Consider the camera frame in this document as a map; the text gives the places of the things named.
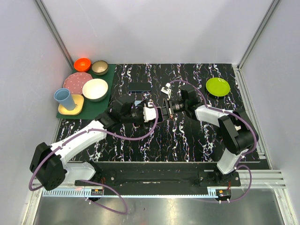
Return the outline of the dark blue phone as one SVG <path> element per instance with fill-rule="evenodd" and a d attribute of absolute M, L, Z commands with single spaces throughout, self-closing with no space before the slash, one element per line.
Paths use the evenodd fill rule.
<path fill-rule="evenodd" d="M 131 82 L 128 84 L 128 91 L 130 92 L 150 92 L 150 82 Z"/>

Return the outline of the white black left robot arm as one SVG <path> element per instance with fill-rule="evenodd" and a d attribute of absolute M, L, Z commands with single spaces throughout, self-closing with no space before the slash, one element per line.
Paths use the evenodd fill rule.
<path fill-rule="evenodd" d="M 38 190 L 33 187 L 34 179 L 40 187 L 54 190 L 64 182 L 81 181 L 95 186 L 101 181 L 102 171 L 93 162 L 71 163 L 70 160 L 90 145 L 104 140 L 108 135 L 123 140 L 139 141 L 148 137 L 153 130 L 140 137 L 125 137 L 113 132 L 113 129 L 126 123 L 143 125 L 157 120 L 156 107 L 146 100 L 135 105 L 129 96 L 120 97 L 114 101 L 103 113 L 99 114 L 87 126 L 73 135 L 47 145 L 40 143 L 34 152 L 30 164 L 32 177 L 29 181 L 29 190 Z"/>

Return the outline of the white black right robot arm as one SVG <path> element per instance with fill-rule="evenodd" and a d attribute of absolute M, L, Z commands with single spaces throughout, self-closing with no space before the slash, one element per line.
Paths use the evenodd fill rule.
<path fill-rule="evenodd" d="M 219 186 L 228 183 L 237 170 L 239 162 L 257 147 L 259 140 L 252 122 L 245 110 L 227 111 L 201 103 L 196 88 L 187 84 L 180 87 L 179 100 L 171 100 L 171 84 L 167 83 L 161 92 L 168 97 L 161 108 L 164 119 L 171 119 L 177 113 L 189 118 L 219 127 L 225 150 L 208 179 Z"/>

